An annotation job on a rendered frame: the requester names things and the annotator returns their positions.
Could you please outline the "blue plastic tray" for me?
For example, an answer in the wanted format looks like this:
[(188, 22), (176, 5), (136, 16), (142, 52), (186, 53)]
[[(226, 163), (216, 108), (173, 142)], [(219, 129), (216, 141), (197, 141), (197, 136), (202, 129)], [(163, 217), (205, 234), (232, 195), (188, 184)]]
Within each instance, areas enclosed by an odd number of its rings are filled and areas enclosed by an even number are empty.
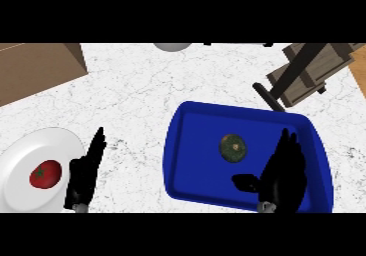
[[(329, 213), (334, 187), (326, 151), (316, 128), (300, 114), (185, 102), (168, 127), (164, 148), (164, 184), (168, 195), (198, 203), (254, 211), (259, 196), (232, 183), (239, 173), (260, 175), (284, 130), (297, 134), (306, 156), (307, 190), (298, 211)], [(220, 141), (236, 134), (247, 144), (238, 163), (225, 160)]]

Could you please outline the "red tomato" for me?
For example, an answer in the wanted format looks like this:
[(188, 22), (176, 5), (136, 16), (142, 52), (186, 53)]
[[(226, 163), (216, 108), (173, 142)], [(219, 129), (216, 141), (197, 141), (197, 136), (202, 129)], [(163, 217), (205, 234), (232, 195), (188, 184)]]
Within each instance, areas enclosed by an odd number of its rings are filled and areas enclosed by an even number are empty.
[(30, 184), (39, 189), (50, 189), (59, 183), (62, 166), (55, 160), (44, 161), (30, 175)]

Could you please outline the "dark green squash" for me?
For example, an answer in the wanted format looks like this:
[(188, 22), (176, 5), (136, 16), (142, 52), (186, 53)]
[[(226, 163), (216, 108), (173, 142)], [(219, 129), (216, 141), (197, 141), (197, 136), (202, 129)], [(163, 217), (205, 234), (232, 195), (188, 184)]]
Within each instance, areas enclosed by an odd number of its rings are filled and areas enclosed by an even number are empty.
[(242, 137), (236, 134), (228, 134), (219, 145), (220, 155), (229, 163), (238, 163), (244, 160), (248, 148)]

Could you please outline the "brown cardboard box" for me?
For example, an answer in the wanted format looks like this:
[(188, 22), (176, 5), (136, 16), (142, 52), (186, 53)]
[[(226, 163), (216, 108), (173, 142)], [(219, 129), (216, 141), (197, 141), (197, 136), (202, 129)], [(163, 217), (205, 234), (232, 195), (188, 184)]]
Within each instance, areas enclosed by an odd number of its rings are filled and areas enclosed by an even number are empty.
[(0, 107), (87, 74), (78, 43), (0, 43)]

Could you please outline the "white round plate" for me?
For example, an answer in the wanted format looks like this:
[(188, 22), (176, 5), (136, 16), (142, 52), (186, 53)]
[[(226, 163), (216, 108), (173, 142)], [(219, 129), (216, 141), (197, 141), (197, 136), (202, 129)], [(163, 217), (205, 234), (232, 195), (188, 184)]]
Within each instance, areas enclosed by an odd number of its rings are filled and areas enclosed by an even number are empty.
[[(84, 155), (78, 136), (64, 128), (44, 128), (25, 135), (0, 155), (0, 212), (59, 213), (70, 180), (70, 161)], [(52, 188), (36, 188), (30, 175), (55, 160), (62, 177)]]

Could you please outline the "grey round object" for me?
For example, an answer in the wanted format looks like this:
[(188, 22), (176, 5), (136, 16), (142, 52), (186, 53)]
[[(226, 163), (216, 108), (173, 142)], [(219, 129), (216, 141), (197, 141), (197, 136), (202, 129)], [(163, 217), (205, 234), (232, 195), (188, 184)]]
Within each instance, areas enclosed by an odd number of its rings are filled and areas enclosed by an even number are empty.
[(155, 46), (165, 52), (179, 52), (191, 46), (191, 43), (155, 43)]

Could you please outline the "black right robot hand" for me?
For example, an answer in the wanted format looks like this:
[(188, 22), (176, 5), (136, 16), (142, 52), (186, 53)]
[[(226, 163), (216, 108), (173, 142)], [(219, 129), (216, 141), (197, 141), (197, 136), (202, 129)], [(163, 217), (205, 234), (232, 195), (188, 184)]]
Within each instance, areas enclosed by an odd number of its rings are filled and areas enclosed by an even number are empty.
[(295, 213), (306, 194), (306, 158), (297, 134), (282, 130), (281, 139), (261, 175), (232, 176), (236, 189), (259, 194), (259, 203), (270, 202), (278, 208), (273, 213)]

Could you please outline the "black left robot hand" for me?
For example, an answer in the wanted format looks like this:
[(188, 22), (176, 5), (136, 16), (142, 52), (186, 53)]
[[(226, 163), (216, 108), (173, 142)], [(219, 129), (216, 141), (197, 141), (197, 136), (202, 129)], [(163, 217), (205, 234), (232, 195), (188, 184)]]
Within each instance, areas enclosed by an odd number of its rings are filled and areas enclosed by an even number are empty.
[(87, 154), (70, 162), (70, 182), (64, 204), (64, 208), (68, 210), (74, 210), (72, 206), (75, 204), (90, 205), (105, 147), (103, 128), (99, 128), (92, 139)]

